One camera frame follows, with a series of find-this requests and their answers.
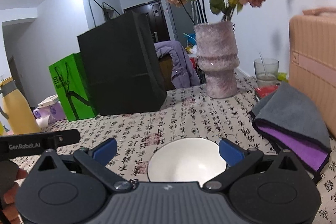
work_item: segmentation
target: calligraphy-patterned tablecloth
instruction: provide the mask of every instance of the calligraphy-patterned tablecloth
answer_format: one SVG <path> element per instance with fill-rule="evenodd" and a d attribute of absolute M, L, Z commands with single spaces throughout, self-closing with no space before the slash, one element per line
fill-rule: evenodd
<path fill-rule="evenodd" d="M 255 147 L 266 154 L 275 154 L 267 140 L 258 135 L 249 111 L 255 103 L 254 78 L 239 79 L 239 93 L 227 99 L 211 99 L 205 86 L 194 86 L 168 92 L 162 110 L 152 113 L 98 116 L 75 122 L 57 122 L 49 128 L 59 131 L 76 128 L 80 143 L 58 149 L 70 154 L 85 146 L 93 148 L 107 138 L 118 141 L 117 156 L 107 168 L 127 180 L 147 181 L 147 166 L 151 156 L 163 145 L 181 138 L 199 137 L 216 143 L 228 138 L 242 148 Z M 336 142 L 331 139 L 332 154 L 318 183 L 322 203 L 314 224 L 336 224 Z M 38 156 L 17 158 L 23 169 L 30 170 Z"/>

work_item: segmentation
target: pink vase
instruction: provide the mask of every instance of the pink vase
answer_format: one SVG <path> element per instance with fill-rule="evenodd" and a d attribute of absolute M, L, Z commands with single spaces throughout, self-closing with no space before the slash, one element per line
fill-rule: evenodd
<path fill-rule="evenodd" d="M 237 93 L 234 69 L 239 66 L 235 33 L 230 21 L 194 27 L 198 64 L 205 72 L 207 94 L 227 98 Z"/>

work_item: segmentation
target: glass cup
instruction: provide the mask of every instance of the glass cup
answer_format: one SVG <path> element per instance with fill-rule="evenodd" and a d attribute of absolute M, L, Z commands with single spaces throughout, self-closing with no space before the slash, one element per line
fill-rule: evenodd
<path fill-rule="evenodd" d="M 264 65 L 261 58 L 254 60 L 255 76 L 257 77 L 258 88 L 276 85 L 279 73 L 279 61 L 274 58 L 264 58 Z"/>

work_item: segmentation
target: green gift bag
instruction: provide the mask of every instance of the green gift bag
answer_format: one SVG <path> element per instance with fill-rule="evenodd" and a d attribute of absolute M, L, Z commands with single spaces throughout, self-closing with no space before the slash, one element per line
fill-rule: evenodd
<path fill-rule="evenodd" d="M 81 54 L 71 54 L 49 66 L 52 81 L 69 121 L 97 116 L 90 103 Z"/>

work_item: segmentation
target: human hand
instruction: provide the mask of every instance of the human hand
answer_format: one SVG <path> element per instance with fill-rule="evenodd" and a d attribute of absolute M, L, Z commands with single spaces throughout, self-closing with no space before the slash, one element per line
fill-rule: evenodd
<path fill-rule="evenodd" d="M 27 171 L 23 169 L 19 169 L 17 174 L 16 174 L 16 180 L 19 179 L 24 179 L 28 175 Z M 15 196 L 17 193 L 17 190 L 19 189 L 19 185 L 15 182 L 14 186 L 7 191 L 7 193 L 4 194 L 4 201 L 8 206 L 2 210 L 4 215 L 7 217 L 7 219 L 11 222 L 11 224 L 20 224 L 20 219 L 19 219 L 19 212 L 17 211 L 15 207 Z"/>

